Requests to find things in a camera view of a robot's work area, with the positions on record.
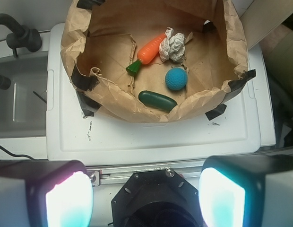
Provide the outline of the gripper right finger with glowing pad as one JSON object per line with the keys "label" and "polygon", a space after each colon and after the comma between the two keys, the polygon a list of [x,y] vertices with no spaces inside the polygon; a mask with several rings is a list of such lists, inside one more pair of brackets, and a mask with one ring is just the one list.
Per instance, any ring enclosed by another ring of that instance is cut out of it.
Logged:
{"label": "gripper right finger with glowing pad", "polygon": [[293,156],[210,156],[198,190],[208,227],[293,227]]}

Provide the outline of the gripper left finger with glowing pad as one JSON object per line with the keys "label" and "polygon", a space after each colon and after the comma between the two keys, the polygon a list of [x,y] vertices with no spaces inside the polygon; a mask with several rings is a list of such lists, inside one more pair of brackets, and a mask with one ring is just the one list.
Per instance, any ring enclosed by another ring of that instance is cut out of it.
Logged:
{"label": "gripper left finger with glowing pad", "polygon": [[0,162],[0,227],[87,227],[93,197],[78,160]]}

